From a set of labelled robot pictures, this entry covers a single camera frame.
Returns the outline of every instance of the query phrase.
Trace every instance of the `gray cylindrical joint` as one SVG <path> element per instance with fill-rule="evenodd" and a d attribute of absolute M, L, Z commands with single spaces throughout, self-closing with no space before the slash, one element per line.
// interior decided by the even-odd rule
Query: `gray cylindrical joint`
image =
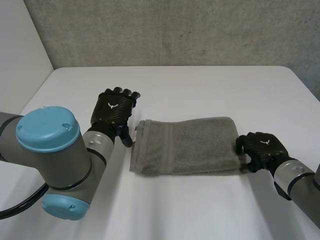
<path fill-rule="evenodd" d="M 80 184 L 92 169 L 79 124 L 62 107 L 37 109 L 12 120 L 0 141 L 0 153 L 7 162 L 36 168 L 55 189 Z"/>
<path fill-rule="evenodd" d="M 313 171 L 297 159 L 283 162 L 274 173 L 274 181 L 279 187 L 288 193 L 291 182 L 301 175 L 313 173 Z"/>
<path fill-rule="evenodd" d="M 90 175 L 84 182 L 74 188 L 65 191 L 50 189 L 48 194 L 61 194 L 91 204 L 113 152 L 114 143 L 108 136 L 98 131 L 87 131 L 83 135 L 83 139 L 92 161 L 92 171 Z"/>
<path fill-rule="evenodd" d="M 290 198 L 320 229 L 320 191 L 315 187 L 314 175 L 299 179 L 290 191 Z"/>

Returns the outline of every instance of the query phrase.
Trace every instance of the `light blue cap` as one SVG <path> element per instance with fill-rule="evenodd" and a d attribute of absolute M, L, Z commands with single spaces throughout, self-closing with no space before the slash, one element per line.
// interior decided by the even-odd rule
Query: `light blue cap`
<path fill-rule="evenodd" d="M 60 219 L 79 220 L 85 216 L 89 207 L 85 201 L 60 194 L 46 194 L 42 201 L 42 208 Z"/>
<path fill-rule="evenodd" d="M 37 153 L 61 151 L 80 135 L 80 126 L 71 111 L 49 106 L 31 111 L 16 126 L 16 138 L 26 149 Z"/>

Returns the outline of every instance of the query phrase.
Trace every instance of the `white table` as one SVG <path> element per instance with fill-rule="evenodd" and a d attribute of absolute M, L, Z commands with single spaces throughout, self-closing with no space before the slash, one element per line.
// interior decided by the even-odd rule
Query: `white table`
<path fill-rule="evenodd" d="M 78 67 L 54 71 L 23 114 L 63 106 L 82 133 L 98 95 L 120 86 L 141 93 L 129 120 L 175 122 L 231 117 L 239 134 L 275 134 L 290 155 L 314 171 L 320 163 L 320 103 L 281 66 Z M 0 221 L 4 240 L 312 240 L 320 230 L 275 191 L 267 171 L 241 176 L 142 177 L 129 172 L 131 149 L 119 140 L 80 221 L 48 215 L 38 201 Z M 43 180 L 34 169 L 0 165 L 0 208 L 33 193 Z"/>

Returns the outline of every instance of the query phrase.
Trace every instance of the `folded towel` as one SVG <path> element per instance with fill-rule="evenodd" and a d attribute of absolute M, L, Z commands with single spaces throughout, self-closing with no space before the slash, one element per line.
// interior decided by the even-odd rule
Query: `folded towel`
<path fill-rule="evenodd" d="M 229 117 L 182 122 L 143 120 L 137 126 L 130 171 L 145 176 L 239 174 L 238 136 Z"/>

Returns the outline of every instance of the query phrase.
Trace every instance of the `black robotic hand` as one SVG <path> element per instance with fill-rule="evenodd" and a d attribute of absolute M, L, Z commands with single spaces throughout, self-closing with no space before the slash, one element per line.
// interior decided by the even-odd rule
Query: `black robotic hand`
<path fill-rule="evenodd" d="M 274 175 L 281 163 L 293 159 L 282 143 L 269 133 L 249 132 L 238 137 L 235 143 L 238 154 L 245 153 L 251 158 L 248 169 L 253 173 L 267 169 Z"/>
<path fill-rule="evenodd" d="M 128 119 L 139 97 L 138 92 L 129 89 L 122 91 L 118 86 L 114 90 L 105 90 L 99 95 L 93 110 L 90 130 L 99 129 L 113 141 L 119 136 L 123 145 L 131 147 L 133 141 L 129 135 Z"/>

